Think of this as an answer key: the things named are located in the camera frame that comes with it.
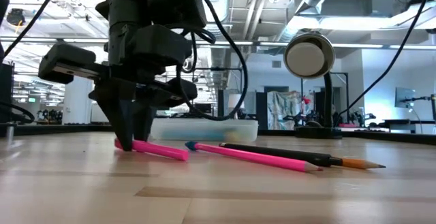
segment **wooden table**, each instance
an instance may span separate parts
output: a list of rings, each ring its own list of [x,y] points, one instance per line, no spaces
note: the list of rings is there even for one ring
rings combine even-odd
[[[205,152],[184,163],[114,149],[113,133],[0,140],[0,223],[436,223],[436,147],[361,139],[256,144],[386,169],[304,174]],[[183,148],[183,142],[160,142]]]

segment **desk lamp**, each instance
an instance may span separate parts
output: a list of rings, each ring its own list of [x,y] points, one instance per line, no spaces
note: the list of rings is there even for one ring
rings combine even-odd
[[[333,128],[332,121],[333,87],[329,71],[333,67],[335,58],[334,48],[330,41],[316,32],[305,33],[295,37],[285,49],[283,60],[291,74],[304,79],[315,79],[323,76],[326,84],[324,126],[297,127],[297,137],[317,139],[341,138],[341,131]]]

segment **pink pen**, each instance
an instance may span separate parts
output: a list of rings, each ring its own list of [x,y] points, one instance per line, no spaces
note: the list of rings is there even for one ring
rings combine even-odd
[[[153,153],[156,155],[161,155],[172,159],[178,159],[181,161],[186,161],[189,158],[189,153],[185,150],[172,148],[169,146],[151,144],[150,142],[143,142],[140,140],[133,140],[132,143],[133,149],[139,153]],[[118,138],[115,139],[115,146],[122,149]]]
[[[218,153],[220,155],[231,156],[238,159],[245,159],[256,163],[263,163],[265,165],[282,167],[285,169],[296,170],[299,172],[322,171],[322,168],[316,165],[296,159],[286,159],[282,157],[262,155],[259,153],[250,153],[241,150],[200,144],[197,142],[187,142],[185,146],[190,150],[204,150],[210,153]]]

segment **black pencil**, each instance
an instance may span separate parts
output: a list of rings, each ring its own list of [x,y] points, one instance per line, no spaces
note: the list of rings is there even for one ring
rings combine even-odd
[[[376,163],[371,163],[363,159],[343,159],[332,157],[332,155],[324,153],[310,153],[295,150],[284,150],[277,148],[266,148],[261,146],[246,146],[240,144],[221,143],[219,146],[236,150],[243,150],[252,153],[260,153],[276,157],[285,157],[288,159],[298,159],[307,161],[314,165],[322,167],[330,167],[331,165],[354,167],[358,169],[383,168],[385,166]]]

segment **lamp base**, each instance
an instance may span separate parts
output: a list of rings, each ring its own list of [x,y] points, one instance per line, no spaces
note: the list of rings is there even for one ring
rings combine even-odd
[[[342,139],[341,130],[335,128],[298,127],[295,131],[297,138]]]

